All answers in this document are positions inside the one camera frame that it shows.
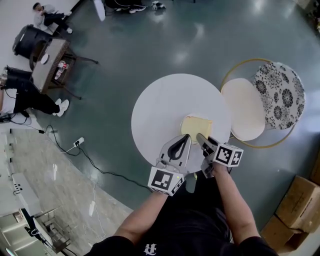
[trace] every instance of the floor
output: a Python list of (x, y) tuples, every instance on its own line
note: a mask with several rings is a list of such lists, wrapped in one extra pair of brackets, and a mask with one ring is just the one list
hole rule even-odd
[[(38, 121), (43, 127), (53, 125), (64, 149), (84, 137), (83, 147), (99, 168), (146, 185), (151, 166), (133, 141), (131, 114), (149, 84), (169, 74), (187, 73), (219, 88), (228, 70), (240, 61), (266, 58), (282, 62), (299, 74), (307, 95), (305, 112), (293, 133), (268, 149), (230, 140), (244, 149), (241, 165), (231, 175), (262, 229), (293, 177), (309, 176), (318, 151), (320, 38), (291, 0), (162, 2), (165, 10), (108, 13), (100, 22), (93, 3), (85, 1), (69, 20), (74, 33), (68, 38), (78, 55), (100, 64), (78, 62), (68, 88), (83, 99), (52, 91), (49, 95), (54, 100), (69, 98), (70, 107), (61, 118), (39, 113)], [(249, 78), (258, 65), (248, 65), (234, 76)], [(287, 132), (267, 131), (253, 143), (270, 144)], [(149, 194), (121, 177), (100, 174), (83, 155), (69, 159), (131, 209)]]
[[(86, 254), (93, 244), (112, 236), (132, 212), (86, 178), (46, 134), (14, 129), (13, 135), (14, 172), (24, 174), (43, 212), (54, 210), (57, 222), (69, 226), (65, 229), (70, 232), (68, 248), (77, 255)], [(94, 198), (96, 211), (89, 216)]]

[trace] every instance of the white marker cube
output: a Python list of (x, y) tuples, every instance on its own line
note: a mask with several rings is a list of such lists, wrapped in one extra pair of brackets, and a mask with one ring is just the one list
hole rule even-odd
[(226, 167), (239, 166), (244, 150), (230, 144), (219, 144), (213, 161)]
[(185, 178), (180, 173), (152, 167), (148, 187), (153, 191), (173, 196), (184, 181)]

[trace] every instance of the floral cushion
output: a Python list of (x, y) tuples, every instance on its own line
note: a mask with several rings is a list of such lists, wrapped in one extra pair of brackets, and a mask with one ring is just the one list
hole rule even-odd
[(287, 129), (300, 119), (306, 94), (299, 76), (290, 67), (269, 62), (259, 68), (253, 85), (260, 92), (265, 120), (273, 128)]

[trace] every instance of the cardboard box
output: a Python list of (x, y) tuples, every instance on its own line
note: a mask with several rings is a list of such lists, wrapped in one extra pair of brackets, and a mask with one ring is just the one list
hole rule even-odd
[(261, 231), (261, 236), (278, 254), (295, 251), (309, 234), (288, 228), (275, 215)]
[(320, 185), (320, 151), (318, 153), (318, 156), (316, 158), (310, 180), (313, 181), (314, 183)]
[(320, 224), (320, 186), (296, 176), (275, 214), (290, 229), (315, 232)]

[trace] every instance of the yellow sponge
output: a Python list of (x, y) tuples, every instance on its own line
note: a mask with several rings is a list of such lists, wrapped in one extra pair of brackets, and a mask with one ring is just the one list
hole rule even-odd
[(197, 134), (208, 139), (211, 134), (212, 121), (194, 116), (187, 116), (181, 124), (181, 134), (189, 134), (193, 143), (197, 142)]

